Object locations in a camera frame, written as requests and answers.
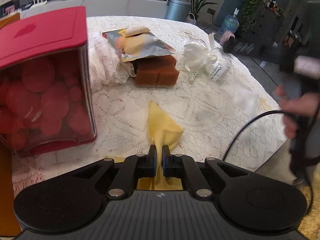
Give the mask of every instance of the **finger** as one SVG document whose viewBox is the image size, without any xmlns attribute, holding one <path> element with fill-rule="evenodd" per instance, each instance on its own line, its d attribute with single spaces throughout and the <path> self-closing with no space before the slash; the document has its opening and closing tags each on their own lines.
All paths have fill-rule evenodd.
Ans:
<svg viewBox="0 0 320 240">
<path fill-rule="evenodd" d="M 287 127 L 284 128 L 284 134 L 288 139 L 294 139 L 297 136 L 297 133 L 295 131 L 288 129 Z"/>
<path fill-rule="evenodd" d="M 298 130 L 298 125 L 297 123 L 289 116 L 285 115 L 283 117 L 283 123 L 284 125 L 291 130 L 292 132 L 295 132 Z"/>
<path fill-rule="evenodd" d="M 318 93 L 306 93 L 299 99 L 281 100 L 279 102 L 280 107 L 287 112 L 293 114 L 303 115 L 305 117 L 312 117 L 320 102 Z"/>
<path fill-rule="evenodd" d="M 284 86 L 280 85 L 275 89 L 275 94 L 279 97 L 285 97 Z"/>
</svg>

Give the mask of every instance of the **yellow cloth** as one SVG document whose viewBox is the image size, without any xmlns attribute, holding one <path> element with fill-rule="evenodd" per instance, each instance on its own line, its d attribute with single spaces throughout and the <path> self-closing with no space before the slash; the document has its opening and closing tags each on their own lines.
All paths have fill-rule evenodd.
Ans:
<svg viewBox="0 0 320 240">
<path fill-rule="evenodd" d="M 150 144 L 157 149 L 157 168 L 155 178 L 139 179 L 137 189 L 144 190 L 181 190 L 181 180 L 165 178 L 162 169 L 162 146 L 168 145 L 170 151 L 178 144 L 183 129 L 163 111 L 155 102 L 149 102 L 148 132 Z M 124 158 L 110 157 L 115 162 L 122 162 Z"/>
</svg>

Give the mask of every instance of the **silver rivet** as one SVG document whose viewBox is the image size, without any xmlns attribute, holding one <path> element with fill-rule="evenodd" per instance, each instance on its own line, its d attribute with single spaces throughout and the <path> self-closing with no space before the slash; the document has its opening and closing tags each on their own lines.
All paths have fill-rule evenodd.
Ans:
<svg viewBox="0 0 320 240">
<path fill-rule="evenodd" d="M 113 188 L 109 190 L 109 195 L 111 197 L 121 197 L 124 194 L 124 191 L 120 188 Z"/>
<path fill-rule="evenodd" d="M 211 190 L 208 190 L 206 188 L 201 188 L 201 189 L 198 189 L 196 191 L 196 194 L 199 196 L 199 197 L 209 197 L 211 194 L 212 194 L 212 191 Z"/>
</svg>

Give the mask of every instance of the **table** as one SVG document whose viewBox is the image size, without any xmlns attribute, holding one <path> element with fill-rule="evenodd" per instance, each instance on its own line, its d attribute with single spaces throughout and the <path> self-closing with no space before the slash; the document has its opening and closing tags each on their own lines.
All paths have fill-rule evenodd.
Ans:
<svg viewBox="0 0 320 240">
<path fill-rule="evenodd" d="M 57 152 L 27 158 L 13 158 L 13 187 L 17 194 L 23 188 L 87 165 L 106 156 L 126 157 L 147 153 L 148 102 L 154 100 L 185 131 L 173 153 L 192 156 L 196 161 L 206 157 L 221 158 L 236 132 L 253 116 L 235 106 L 237 87 L 231 92 L 216 83 L 195 79 L 190 85 L 188 73 L 181 63 L 183 45 L 193 33 L 209 45 L 208 35 L 198 27 L 181 22 L 146 17 L 89 17 L 88 32 L 110 31 L 144 25 L 159 39 L 177 50 L 176 68 L 180 70 L 177 84 L 172 89 L 137 88 L 129 79 L 125 85 L 103 87 L 93 93 L 92 101 L 98 138 L 82 145 Z M 227 73 L 259 96 L 254 115 L 278 109 L 277 103 L 251 76 L 248 69 L 234 56 Z M 234 145 L 227 161 L 255 171 L 283 144 L 280 115 L 265 117 L 250 126 Z"/>
</svg>

